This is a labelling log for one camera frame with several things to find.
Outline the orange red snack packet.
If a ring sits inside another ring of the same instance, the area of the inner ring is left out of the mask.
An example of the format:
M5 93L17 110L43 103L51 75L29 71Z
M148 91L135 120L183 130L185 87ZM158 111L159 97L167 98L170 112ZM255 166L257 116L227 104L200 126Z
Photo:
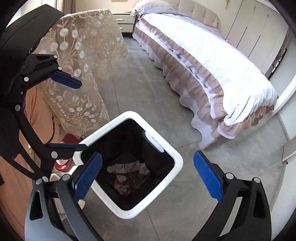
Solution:
M131 192L127 178L123 175L116 175L113 186L120 195L128 195Z

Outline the beige lace tablecloth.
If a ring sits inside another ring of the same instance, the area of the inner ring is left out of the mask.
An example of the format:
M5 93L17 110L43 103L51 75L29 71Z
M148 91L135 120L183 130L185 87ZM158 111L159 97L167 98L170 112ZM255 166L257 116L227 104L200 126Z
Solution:
M63 16L41 39L35 53L57 56L62 70L82 82L77 90L51 79L41 83L44 99L67 133L85 138L109 122L98 83L110 78L113 59L128 54L110 10Z

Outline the red slipper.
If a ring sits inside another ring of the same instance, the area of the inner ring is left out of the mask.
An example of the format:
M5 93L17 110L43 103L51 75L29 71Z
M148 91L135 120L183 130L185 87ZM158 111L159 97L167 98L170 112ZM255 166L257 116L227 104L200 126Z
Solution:
M61 140L61 143L65 143L65 144L78 144L79 142L81 142L83 140L82 137L78 137L76 135L72 135L70 133L67 133ZM72 163L72 159L64 159L64 160L57 160L55 162L55 169L57 169L60 172L67 172L67 170L69 169L70 165Z

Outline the bed with blue duvet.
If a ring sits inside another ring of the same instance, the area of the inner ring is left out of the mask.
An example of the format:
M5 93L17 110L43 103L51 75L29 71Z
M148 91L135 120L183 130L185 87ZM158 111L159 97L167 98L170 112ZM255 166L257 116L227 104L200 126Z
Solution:
M274 109L278 95L266 76L218 29L165 1L138 1L133 37L194 116L200 148L233 139Z

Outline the beige built-in wardrobe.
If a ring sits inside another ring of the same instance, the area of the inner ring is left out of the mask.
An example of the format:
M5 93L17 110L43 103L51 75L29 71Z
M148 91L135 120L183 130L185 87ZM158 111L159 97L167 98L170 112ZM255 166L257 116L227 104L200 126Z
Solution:
M226 40L266 74L287 31L288 25L283 17L269 6L260 1L240 1Z

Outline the white trash bin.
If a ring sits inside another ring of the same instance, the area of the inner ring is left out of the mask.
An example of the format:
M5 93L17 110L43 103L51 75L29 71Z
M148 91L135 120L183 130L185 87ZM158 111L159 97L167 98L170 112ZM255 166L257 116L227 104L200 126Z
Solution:
M182 156L138 113L126 111L85 138L76 165L102 157L91 188L119 218L131 219L150 205L183 167Z

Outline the beige tufted headboard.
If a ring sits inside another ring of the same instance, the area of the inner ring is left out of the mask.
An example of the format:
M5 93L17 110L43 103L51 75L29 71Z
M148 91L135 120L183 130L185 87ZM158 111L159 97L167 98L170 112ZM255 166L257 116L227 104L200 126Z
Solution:
M200 23L215 28L218 27L218 16L213 11L198 2L192 0L164 1L171 4L180 13L185 14Z

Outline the white bedside nightstand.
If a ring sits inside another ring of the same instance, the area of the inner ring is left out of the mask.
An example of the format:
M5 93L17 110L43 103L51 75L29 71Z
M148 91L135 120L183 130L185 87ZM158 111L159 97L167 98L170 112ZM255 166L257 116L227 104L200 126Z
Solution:
M135 16L131 14L113 14L119 29L124 34L132 34L135 25Z

